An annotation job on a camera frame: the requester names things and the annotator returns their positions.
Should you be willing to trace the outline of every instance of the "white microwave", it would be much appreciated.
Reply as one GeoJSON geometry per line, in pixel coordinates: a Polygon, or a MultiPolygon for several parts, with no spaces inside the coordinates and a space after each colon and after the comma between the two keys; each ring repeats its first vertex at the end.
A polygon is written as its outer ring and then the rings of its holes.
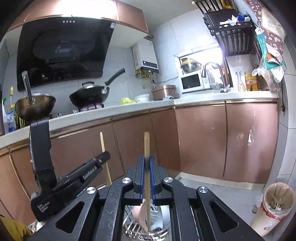
{"type": "Polygon", "coordinates": [[[211,89],[209,75],[207,71],[206,78],[202,78],[202,71],[197,70],[188,74],[179,76],[180,87],[182,93],[211,89]]]}

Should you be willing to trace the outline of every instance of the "yellow cloth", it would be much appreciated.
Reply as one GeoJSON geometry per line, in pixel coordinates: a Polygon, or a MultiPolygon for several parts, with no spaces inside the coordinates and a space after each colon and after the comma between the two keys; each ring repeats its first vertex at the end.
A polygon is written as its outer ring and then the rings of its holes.
{"type": "Polygon", "coordinates": [[[15,241],[23,241],[25,235],[32,235],[31,230],[24,224],[1,216],[0,219],[15,241]]]}

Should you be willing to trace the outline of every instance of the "kitchen faucet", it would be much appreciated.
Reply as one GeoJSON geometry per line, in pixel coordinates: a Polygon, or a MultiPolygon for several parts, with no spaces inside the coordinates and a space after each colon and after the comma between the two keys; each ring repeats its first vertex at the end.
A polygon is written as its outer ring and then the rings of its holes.
{"type": "Polygon", "coordinates": [[[224,84],[224,88],[223,88],[223,90],[221,91],[221,93],[223,93],[223,92],[224,92],[224,93],[228,92],[228,90],[226,89],[225,78],[224,78],[224,76],[223,76],[222,69],[221,69],[221,66],[220,66],[219,64],[214,63],[214,62],[208,62],[208,63],[206,63],[205,66],[204,66],[204,68],[203,68],[203,70],[202,70],[202,77],[203,77],[203,78],[206,77],[206,67],[207,67],[208,64],[214,64],[214,65],[216,65],[216,66],[219,68],[219,70],[220,70],[220,75],[221,75],[221,78],[222,78],[222,81],[223,81],[223,84],[224,84]]]}

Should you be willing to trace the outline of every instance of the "trash can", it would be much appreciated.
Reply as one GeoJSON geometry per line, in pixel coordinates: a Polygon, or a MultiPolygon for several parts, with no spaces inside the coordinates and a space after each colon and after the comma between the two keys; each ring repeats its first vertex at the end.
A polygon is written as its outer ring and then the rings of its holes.
{"type": "Polygon", "coordinates": [[[281,182],[271,184],[250,226],[263,237],[290,213],[294,202],[294,191],[289,185],[281,182]]]}

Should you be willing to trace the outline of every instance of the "wok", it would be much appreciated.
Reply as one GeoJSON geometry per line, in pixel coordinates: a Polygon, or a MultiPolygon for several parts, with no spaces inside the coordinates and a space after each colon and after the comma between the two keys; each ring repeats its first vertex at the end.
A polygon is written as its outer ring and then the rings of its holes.
{"type": "Polygon", "coordinates": [[[109,95],[109,85],[114,79],[122,75],[125,69],[121,69],[116,72],[108,81],[105,82],[105,86],[94,85],[93,81],[82,83],[81,89],[77,90],[70,95],[70,100],[77,108],[82,108],[88,105],[101,104],[103,103],[109,95]]]}
{"type": "Polygon", "coordinates": [[[15,111],[24,121],[36,121],[47,117],[52,111],[56,99],[48,94],[32,94],[27,71],[22,72],[27,97],[15,103],[15,111]]]}

